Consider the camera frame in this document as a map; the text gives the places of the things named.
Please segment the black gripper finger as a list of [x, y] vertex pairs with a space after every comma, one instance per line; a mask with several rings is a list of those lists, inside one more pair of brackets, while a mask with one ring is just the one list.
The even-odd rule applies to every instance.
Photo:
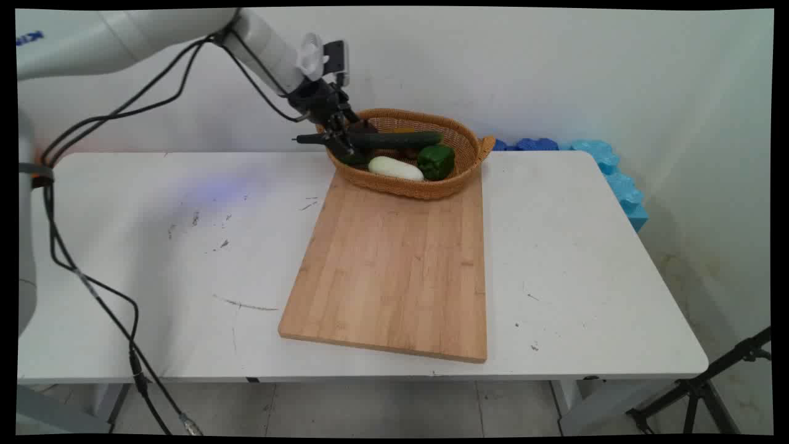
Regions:
[[359, 152], [350, 141], [347, 121], [327, 121], [324, 125], [323, 143], [339, 162], [359, 163]]
[[353, 110], [344, 110], [345, 129], [347, 134], [377, 134], [378, 129], [369, 119], [360, 118]]

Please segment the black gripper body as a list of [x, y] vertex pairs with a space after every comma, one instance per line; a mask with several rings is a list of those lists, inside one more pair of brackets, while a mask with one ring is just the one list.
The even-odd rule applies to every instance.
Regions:
[[335, 83], [323, 79], [304, 80], [287, 94], [293, 109], [307, 116], [310, 123], [332, 126], [335, 123], [352, 123], [353, 110], [347, 93]]

